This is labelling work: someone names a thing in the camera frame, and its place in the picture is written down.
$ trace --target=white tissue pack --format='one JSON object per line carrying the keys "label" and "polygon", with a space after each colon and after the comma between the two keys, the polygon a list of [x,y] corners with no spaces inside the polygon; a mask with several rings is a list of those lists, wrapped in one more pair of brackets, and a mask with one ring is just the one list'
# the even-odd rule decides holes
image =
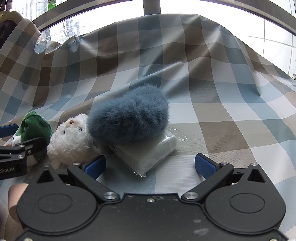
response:
{"label": "white tissue pack", "polygon": [[176,149],[177,143],[177,137],[165,130],[153,138],[110,148],[135,174],[145,177],[147,171],[156,167]]}

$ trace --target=blue fluffy plush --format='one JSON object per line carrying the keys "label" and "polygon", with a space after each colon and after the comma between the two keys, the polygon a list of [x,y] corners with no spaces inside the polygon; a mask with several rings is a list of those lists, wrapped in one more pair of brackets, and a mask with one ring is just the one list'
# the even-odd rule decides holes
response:
{"label": "blue fluffy plush", "polygon": [[87,125],[96,141],[120,144],[159,134],[168,118],[165,95],[158,87],[145,85],[94,104]]}

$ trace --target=blue gripper pad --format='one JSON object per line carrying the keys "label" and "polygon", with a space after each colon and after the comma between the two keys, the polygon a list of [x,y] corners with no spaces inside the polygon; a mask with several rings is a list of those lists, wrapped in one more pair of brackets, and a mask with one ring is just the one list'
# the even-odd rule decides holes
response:
{"label": "blue gripper pad", "polygon": [[7,125],[7,126],[1,126],[0,127],[0,138],[13,136],[18,129],[17,124]]}
{"label": "blue gripper pad", "polygon": [[106,169],[106,159],[103,155],[99,155],[95,159],[83,164],[81,169],[93,179],[97,179]]}
{"label": "blue gripper pad", "polygon": [[194,165],[196,171],[199,172],[205,179],[220,169],[219,164],[215,163],[213,160],[201,153],[195,156]]}

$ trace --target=green bottle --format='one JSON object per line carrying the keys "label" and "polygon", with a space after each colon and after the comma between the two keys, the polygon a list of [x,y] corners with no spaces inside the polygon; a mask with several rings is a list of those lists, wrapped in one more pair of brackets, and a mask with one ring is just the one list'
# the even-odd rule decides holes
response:
{"label": "green bottle", "polygon": [[57,5],[57,0],[48,0],[47,10],[52,9]]}

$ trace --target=white fluffy plush toy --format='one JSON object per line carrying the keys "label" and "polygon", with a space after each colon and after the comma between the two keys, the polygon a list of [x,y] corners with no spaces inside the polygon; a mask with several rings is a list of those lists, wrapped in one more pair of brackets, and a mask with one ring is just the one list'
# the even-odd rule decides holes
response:
{"label": "white fluffy plush toy", "polygon": [[57,128],[47,147],[49,159],[70,165],[74,162],[90,161],[100,154],[100,148],[88,132],[87,119],[87,115],[80,114]]}

